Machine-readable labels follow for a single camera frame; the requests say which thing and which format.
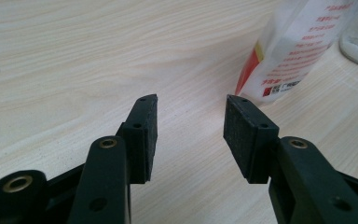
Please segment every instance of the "screw hole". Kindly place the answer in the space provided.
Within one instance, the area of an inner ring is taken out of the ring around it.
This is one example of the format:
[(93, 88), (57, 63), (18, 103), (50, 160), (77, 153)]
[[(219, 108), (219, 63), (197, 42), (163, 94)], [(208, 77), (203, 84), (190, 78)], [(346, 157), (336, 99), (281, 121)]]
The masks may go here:
[(110, 148), (110, 147), (114, 147), (117, 144), (117, 141), (115, 139), (104, 139), (103, 141), (100, 142), (100, 147), (101, 148)]
[(107, 200), (105, 198), (97, 198), (92, 200), (91, 203), (89, 203), (89, 210), (92, 212), (99, 212), (102, 211), (107, 205)]
[(297, 148), (307, 148), (308, 145), (307, 143), (305, 143), (302, 140), (299, 139), (292, 139), (289, 141), (290, 145), (292, 145), (292, 147), (297, 147)]
[(6, 193), (14, 193), (28, 188), (31, 185), (33, 179), (30, 175), (22, 175), (14, 177), (7, 181), (3, 187), (3, 191)]
[(345, 200), (336, 196), (329, 200), (329, 202), (334, 205), (337, 209), (348, 212), (351, 211), (351, 205), (345, 202)]

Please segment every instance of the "wooden table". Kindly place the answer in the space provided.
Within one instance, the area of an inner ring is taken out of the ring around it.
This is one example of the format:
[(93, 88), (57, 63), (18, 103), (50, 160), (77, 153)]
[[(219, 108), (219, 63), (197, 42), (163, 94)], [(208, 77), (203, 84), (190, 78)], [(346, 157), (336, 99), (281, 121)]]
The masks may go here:
[[(226, 95), (278, 2), (0, 1), (0, 177), (83, 163), (135, 100), (158, 95), (152, 181), (132, 186), (133, 223), (274, 223), (226, 142)], [(358, 177), (358, 65), (335, 44), (262, 110)]]

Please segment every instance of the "light wood grain surface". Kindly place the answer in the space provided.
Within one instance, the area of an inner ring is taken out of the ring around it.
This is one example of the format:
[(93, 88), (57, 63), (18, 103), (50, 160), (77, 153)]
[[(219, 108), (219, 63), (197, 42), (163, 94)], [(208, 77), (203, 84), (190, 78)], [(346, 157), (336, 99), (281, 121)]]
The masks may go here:
[[(132, 186), (133, 223), (275, 223), (226, 142), (226, 95), (278, 1), (0, 1), (0, 178), (48, 179), (158, 95), (152, 181)], [(358, 177), (358, 65), (337, 44), (262, 110)]]

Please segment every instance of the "white plastic bag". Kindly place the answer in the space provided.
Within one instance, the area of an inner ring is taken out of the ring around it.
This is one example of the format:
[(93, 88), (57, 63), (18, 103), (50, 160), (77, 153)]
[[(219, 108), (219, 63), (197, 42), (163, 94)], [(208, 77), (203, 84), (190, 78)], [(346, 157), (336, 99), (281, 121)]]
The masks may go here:
[(242, 69), (236, 94), (271, 102), (310, 71), (358, 8), (356, 0), (283, 0)]

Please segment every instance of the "black plastic bracket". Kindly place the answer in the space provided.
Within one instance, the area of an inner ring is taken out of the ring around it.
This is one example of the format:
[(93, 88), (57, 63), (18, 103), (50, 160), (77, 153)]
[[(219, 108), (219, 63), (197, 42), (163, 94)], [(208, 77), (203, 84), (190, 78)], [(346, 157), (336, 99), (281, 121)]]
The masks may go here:
[(49, 181), (39, 171), (0, 180), (0, 223), (131, 223), (130, 184), (151, 178), (157, 95), (138, 99), (116, 136), (91, 144), (84, 164)]
[(358, 180), (337, 172), (311, 142), (279, 139), (250, 101), (227, 97), (224, 137), (249, 183), (267, 183), (279, 223), (358, 223)]

